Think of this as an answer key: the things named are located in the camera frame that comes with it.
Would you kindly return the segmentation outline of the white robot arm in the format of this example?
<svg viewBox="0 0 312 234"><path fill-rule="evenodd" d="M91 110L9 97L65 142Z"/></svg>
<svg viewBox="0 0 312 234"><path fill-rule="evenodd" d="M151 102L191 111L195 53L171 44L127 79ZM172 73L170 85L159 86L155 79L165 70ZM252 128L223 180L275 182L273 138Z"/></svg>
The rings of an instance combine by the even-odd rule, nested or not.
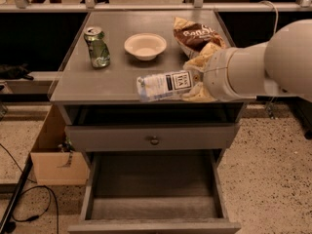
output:
<svg viewBox="0 0 312 234"><path fill-rule="evenodd" d="M261 44L208 50L184 65L199 76L185 101L312 98L312 19L292 22Z"/></svg>

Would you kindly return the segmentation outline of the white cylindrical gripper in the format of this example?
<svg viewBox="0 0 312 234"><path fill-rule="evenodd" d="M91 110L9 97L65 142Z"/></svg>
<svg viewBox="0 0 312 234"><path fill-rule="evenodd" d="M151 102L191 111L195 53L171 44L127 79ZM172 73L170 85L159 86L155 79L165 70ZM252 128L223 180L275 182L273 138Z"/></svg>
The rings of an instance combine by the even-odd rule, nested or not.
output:
<svg viewBox="0 0 312 234"><path fill-rule="evenodd" d="M220 49L219 45L208 43L197 57L187 61L183 69L204 71L203 83L198 82L188 93L183 94L181 99L190 102L238 99L239 96L232 89L228 78L229 61L236 51L236 48Z"/></svg>

